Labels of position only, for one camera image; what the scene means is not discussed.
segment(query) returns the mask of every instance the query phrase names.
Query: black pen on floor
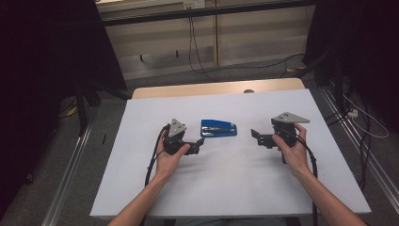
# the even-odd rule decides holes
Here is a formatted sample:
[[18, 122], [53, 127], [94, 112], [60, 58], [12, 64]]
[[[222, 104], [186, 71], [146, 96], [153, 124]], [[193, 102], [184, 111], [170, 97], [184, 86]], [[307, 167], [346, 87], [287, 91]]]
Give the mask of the black pen on floor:
[[104, 134], [103, 144], [105, 144], [106, 134]]

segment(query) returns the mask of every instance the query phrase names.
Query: black horizontal bar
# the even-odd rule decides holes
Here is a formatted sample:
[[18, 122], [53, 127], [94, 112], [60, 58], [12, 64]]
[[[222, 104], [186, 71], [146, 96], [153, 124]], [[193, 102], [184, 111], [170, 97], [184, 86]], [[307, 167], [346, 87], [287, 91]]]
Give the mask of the black horizontal bar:
[[142, 15], [142, 16], [127, 16], [127, 17], [103, 19], [103, 25], [113, 26], [113, 25], [123, 25], [123, 24], [139, 24], [146, 22], [175, 20], [175, 19], [182, 19], [189, 17], [231, 14], [237, 12], [261, 11], [261, 10], [278, 9], [278, 8], [307, 7], [307, 6], [313, 6], [315, 4], [316, 0], [293, 0], [293, 1], [278, 1], [278, 2], [269, 2], [269, 3], [260, 3], [260, 4], [250, 4], [242, 6], [198, 8], [191, 10], [155, 13], [155, 14]]

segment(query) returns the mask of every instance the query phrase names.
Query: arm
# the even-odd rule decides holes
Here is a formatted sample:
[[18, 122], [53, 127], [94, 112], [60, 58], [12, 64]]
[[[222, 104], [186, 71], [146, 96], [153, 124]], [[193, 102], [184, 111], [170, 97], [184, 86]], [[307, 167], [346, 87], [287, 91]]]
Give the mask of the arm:
[[152, 206], [162, 188], [176, 170], [180, 158], [187, 152], [190, 145], [185, 144], [177, 153], [170, 155], [164, 152], [164, 144], [158, 143], [156, 154], [156, 173], [146, 187], [129, 203], [108, 225], [139, 225]]
[[[306, 129], [299, 124], [295, 124], [295, 128], [299, 131], [299, 136], [306, 140]], [[302, 144], [297, 142], [290, 148], [278, 135], [273, 135], [273, 140], [284, 153], [291, 172], [305, 188], [329, 225], [366, 225], [312, 175], [308, 167], [307, 152]]]

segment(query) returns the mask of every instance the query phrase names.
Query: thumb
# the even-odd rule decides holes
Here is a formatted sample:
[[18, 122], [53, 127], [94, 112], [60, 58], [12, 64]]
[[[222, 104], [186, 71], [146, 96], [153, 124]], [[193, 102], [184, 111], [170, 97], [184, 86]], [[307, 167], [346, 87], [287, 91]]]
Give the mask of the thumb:
[[177, 155], [180, 159], [190, 149], [190, 147], [191, 146], [189, 144], [184, 144], [182, 148], [180, 148], [179, 151], [177, 151], [177, 153], [175, 153], [174, 155]]
[[277, 146], [279, 146], [283, 152], [285, 152], [285, 150], [290, 149], [288, 144], [285, 143], [284, 139], [282, 139], [279, 135], [273, 135], [272, 138], [276, 142]]

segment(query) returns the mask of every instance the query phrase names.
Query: white table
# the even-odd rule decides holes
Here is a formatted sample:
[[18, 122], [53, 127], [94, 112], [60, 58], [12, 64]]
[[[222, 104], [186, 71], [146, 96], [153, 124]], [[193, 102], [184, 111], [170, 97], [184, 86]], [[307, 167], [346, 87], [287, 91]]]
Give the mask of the white table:
[[304, 126], [322, 183], [355, 213], [371, 212], [310, 92], [297, 89], [128, 101], [90, 215], [112, 218], [141, 191], [159, 130], [172, 118], [187, 126], [186, 141], [200, 138], [202, 119], [232, 121], [238, 136], [207, 138], [198, 155], [184, 156], [149, 217], [311, 214], [311, 199], [280, 153], [258, 146], [250, 134], [272, 134], [270, 119], [285, 111], [311, 120]]

